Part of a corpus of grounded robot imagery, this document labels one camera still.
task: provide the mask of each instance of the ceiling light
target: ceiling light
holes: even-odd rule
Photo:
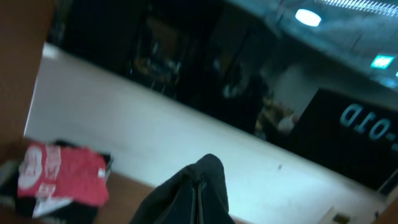
[[[296,12],[296,19],[312,27],[317,27],[322,20],[320,16],[306,9],[299,9]]]
[[[371,68],[386,69],[393,61],[394,56],[378,55],[372,62]]]

